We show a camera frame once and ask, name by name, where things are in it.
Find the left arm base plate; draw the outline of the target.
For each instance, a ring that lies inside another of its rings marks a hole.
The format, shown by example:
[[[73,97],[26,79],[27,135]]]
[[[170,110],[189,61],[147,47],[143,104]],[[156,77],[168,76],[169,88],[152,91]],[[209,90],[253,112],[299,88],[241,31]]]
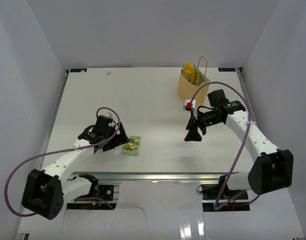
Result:
[[[85,201],[74,201],[67,204],[68,210],[114,210],[116,200],[114,199],[114,185],[99,185],[96,199]]]

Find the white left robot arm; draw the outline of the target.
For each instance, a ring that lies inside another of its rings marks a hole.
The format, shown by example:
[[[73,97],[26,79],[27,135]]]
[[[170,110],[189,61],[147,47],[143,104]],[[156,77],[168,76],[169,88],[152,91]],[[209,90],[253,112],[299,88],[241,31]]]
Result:
[[[77,138],[72,151],[64,153],[42,170],[34,169],[27,177],[21,204],[48,220],[54,219],[65,202],[79,198],[92,200],[98,195],[98,179],[82,173],[69,177],[98,150],[108,151],[129,141],[122,122],[100,115]]]

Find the green candy packet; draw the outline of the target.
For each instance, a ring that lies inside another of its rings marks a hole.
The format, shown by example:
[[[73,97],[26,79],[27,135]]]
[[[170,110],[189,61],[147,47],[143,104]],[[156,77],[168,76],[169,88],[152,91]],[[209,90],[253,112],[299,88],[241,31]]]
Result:
[[[122,146],[123,155],[138,155],[140,151],[141,136],[131,136],[129,141]]]

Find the light green sachet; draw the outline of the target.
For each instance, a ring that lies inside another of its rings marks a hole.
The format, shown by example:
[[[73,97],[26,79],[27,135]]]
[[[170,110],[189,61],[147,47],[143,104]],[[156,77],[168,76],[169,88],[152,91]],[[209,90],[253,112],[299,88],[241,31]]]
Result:
[[[201,82],[202,82],[202,78],[200,77],[200,75],[199,74],[196,75],[194,85],[198,87],[201,84]]]

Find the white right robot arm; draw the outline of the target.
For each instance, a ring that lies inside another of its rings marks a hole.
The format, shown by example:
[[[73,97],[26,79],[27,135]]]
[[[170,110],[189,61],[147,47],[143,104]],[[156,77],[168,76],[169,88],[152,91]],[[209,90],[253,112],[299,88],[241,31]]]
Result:
[[[242,142],[254,164],[249,172],[234,172],[223,175],[210,193],[219,194],[228,200],[241,191],[252,190],[263,195],[291,186],[294,156],[288,150],[281,150],[269,141],[258,127],[248,120],[246,108],[238,100],[229,101],[223,90],[208,94],[210,109],[202,112],[195,100],[184,101],[184,109],[191,116],[186,126],[186,142],[200,142],[210,126],[224,123]]]

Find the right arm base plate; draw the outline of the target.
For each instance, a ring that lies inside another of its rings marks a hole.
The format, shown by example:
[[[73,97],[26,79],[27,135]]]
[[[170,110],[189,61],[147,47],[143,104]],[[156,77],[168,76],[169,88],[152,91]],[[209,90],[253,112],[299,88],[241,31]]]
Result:
[[[220,188],[217,189],[216,184],[201,184],[197,187],[197,193],[202,197],[202,206],[203,212],[215,212],[214,206],[217,199]],[[224,192],[219,200],[218,205],[225,203],[240,191],[227,191]],[[242,212],[250,211],[249,206],[249,197],[247,192],[244,192],[242,195],[224,205],[219,212]]]

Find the yellow M&M packet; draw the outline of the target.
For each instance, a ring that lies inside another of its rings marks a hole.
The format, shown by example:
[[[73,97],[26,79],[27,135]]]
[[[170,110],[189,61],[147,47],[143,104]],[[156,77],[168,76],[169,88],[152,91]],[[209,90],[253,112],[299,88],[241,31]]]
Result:
[[[187,81],[189,81],[190,72],[187,70],[186,67],[184,67],[184,68],[181,69],[181,74],[182,74],[182,76],[183,76]]]
[[[195,78],[196,78],[196,69],[195,69],[195,65],[192,61],[188,62],[184,68],[187,68],[187,70],[190,72],[190,78],[189,78],[189,82],[191,84],[194,84]]]

